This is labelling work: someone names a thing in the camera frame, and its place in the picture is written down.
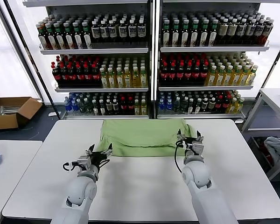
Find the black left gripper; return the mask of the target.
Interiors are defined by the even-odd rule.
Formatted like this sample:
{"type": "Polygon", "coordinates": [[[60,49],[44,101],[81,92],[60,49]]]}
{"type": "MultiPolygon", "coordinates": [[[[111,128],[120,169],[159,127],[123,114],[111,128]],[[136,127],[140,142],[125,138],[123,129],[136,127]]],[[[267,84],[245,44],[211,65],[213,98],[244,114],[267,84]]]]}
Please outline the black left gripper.
{"type": "Polygon", "coordinates": [[[91,145],[85,152],[87,156],[90,156],[91,165],[101,168],[110,161],[108,157],[111,156],[113,152],[112,143],[103,152],[93,152],[94,147],[95,144],[91,145]]]}

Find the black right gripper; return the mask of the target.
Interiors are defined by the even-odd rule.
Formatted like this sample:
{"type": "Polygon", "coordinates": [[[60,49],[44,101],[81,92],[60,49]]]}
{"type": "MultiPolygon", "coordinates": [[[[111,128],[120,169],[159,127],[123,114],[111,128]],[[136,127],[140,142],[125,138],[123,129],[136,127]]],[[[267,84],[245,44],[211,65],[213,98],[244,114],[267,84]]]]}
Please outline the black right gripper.
{"type": "Polygon", "coordinates": [[[178,142],[181,142],[181,147],[184,149],[193,149],[195,145],[198,144],[198,141],[202,142],[204,137],[202,134],[197,130],[196,131],[197,138],[185,138],[184,134],[182,134],[181,130],[178,130],[177,138],[178,142]]]}

